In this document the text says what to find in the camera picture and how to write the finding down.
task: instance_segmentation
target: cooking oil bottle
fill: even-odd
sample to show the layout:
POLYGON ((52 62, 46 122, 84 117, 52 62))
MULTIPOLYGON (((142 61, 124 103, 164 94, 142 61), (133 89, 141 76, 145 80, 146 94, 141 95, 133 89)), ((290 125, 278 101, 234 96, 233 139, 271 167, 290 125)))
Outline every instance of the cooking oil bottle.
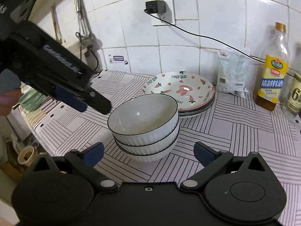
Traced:
POLYGON ((282 111, 289 119, 294 119, 301 112, 301 69, 297 70, 294 74, 293 82, 282 111))
POLYGON ((265 65, 255 103, 269 111, 275 109, 288 68, 290 52, 285 35, 286 26, 276 22, 275 36, 263 50, 265 65))

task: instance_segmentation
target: jar lid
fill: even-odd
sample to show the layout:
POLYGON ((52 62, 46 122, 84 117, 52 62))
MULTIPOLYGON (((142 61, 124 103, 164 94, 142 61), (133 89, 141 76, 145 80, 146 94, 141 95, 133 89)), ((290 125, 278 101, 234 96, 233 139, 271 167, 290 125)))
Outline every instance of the jar lid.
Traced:
POLYGON ((286 25, 276 22, 275 29, 286 33, 286 25))

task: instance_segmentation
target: plastic bag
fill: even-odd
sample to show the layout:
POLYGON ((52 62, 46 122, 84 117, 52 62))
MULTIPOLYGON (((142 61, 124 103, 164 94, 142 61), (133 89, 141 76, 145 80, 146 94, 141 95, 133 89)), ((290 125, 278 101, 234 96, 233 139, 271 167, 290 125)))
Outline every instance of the plastic bag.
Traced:
MULTIPOLYGON (((250 55, 250 50, 242 52, 250 55)), ((246 74, 249 58, 234 49, 226 48, 218 51, 219 72, 216 90, 246 98, 246 74)))

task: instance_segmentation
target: human hand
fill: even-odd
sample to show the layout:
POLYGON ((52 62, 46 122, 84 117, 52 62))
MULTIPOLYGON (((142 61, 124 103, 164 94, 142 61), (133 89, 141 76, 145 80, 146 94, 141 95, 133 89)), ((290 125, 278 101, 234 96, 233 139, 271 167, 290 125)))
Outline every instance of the human hand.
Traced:
POLYGON ((7 116, 11 108, 16 105, 22 96, 21 89, 15 89, 0 96, 0 116, 7 116))

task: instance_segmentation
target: kitchen counter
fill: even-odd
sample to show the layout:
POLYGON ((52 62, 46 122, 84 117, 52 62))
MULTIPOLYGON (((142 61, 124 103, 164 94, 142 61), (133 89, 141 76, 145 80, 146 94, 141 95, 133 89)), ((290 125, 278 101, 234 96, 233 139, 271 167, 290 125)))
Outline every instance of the kitchen counter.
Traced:
MULTIPOLYGON (((92 80, 92 87, 111 100, 112 111, 121 103, 140 96, 150 76, 119 71, 103 71, 92 80)), ((211 108, 201 115, 181 119, 178 142, 172 152, 152 163, 141 163, 125 156, 116 146, 107 127, 108 115, 88 107, 80 113, 64 103, 56 105, 32 128, 52 156, 63 156, 71 149, 83 150, 96 142, 105 146, 105 155, 96 169, 118 184, 130 182, 181 183, 203 166, 193 155, 196 141, 215 150, 229 150, 235 156, 259 152, 271 167, 287 194, 287 205, 280 222, 301 224, 301 134, 297 123, 285 118, 281 104, 269 112, 246 99, 216 92, 211 108)))

